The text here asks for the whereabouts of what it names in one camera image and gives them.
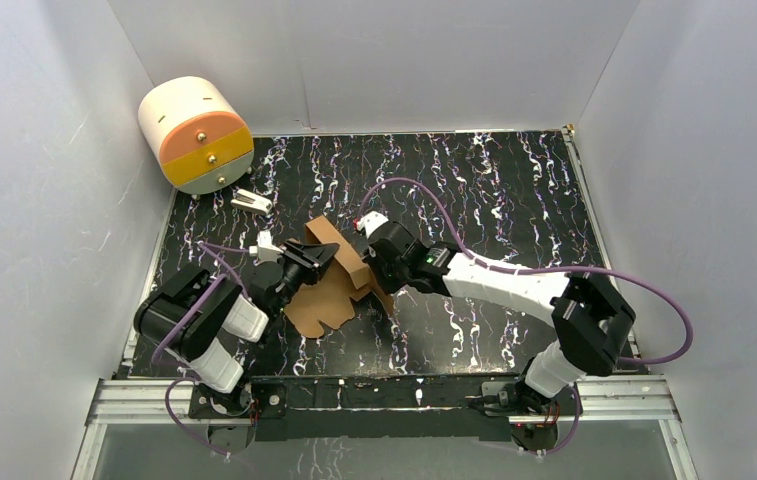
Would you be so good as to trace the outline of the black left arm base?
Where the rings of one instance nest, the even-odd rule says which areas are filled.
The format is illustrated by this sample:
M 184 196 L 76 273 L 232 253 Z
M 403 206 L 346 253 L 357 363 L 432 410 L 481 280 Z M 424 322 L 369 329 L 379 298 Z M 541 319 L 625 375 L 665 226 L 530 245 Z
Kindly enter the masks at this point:
M 255 440 L 261 420 L 280 420 L 286 415 L 287 393 L 279 382 L 240 380 L 231 393 L 199 384 L 193 386 L 189 417 L 210 423 L 208 441 L 238 452 Z

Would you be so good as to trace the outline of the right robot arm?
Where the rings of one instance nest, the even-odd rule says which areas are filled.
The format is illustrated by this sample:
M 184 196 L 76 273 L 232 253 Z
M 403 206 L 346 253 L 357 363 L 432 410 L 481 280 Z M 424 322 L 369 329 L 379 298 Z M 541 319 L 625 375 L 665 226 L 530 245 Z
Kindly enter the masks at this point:
M 533 274 L 525 267 L 487 266 L 453 242 L 427 245 L 403 225 L 371 212 L 356 222 L 367 247 L 362 259 L 380 288 L 476 299 L 528 314 L 556 339 L 528 363 L 517 385 L 519 405 L 544 413 L 557 394 L 585 375 L 608 376 L 620 358 L 636 313 L 600 273 Z

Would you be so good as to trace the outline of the brown cardboard box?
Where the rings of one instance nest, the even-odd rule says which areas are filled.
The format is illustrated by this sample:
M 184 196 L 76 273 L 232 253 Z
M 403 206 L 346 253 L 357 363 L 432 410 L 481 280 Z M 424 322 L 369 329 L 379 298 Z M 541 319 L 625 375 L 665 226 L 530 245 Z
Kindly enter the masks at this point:
M 326 328 L 340 329 L 354 318 L 354 305 L 368 296 L 377 298 L 387 315 L 394 313 L 394 299 L 383 292 L 370 267 L 336 226 L 320 216 L 305 224 L 305 232 L 310 244 L 337 243 L 339 250 L 322 279 L 301 287 L 284 309 L 299 334 L 317 339 Z

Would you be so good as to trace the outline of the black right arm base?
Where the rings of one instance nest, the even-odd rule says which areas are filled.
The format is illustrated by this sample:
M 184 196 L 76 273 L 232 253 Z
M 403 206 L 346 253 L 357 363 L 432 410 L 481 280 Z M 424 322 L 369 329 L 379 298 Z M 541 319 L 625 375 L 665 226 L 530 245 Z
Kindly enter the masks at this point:
M 558 422 L 565 409 L 560 401 L 569 393 L 573 402 L 573 420 L 565 434 L 560 437 Z M 563 449 L 577 432 L 584 413 L 576 384 L 567 385 L 552 398 L 543 396 L 524 383 L 484 382 L 481 393 L 468 399 L 468 406 L 491 418 L 513 416 L 541 416 L 541 421 L 511 422 L 511 439 L 520 451 L 539 457 L 551 455 Z

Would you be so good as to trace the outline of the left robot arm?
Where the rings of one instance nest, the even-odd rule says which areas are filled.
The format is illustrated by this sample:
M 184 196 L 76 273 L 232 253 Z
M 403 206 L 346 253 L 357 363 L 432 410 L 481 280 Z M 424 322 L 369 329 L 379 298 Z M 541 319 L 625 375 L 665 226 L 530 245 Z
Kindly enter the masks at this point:
M 277 245 L 263 231 L 248 254 L 257 264 L 243 283 L 231 272 L 215 279 L 197 265 L 181 269 L 155 289 L 138 308 L 133 327 L 156 343 L 152 361 L 170 355 L 191 377 L 214 392 L 214 403 L 229 416 L 248 411 L 253 391 L 245 369 L 218 339 L 225 331 L 259 343 L 272 322 L 305 286 L 314 286 L 330 269 L 338 243 Z

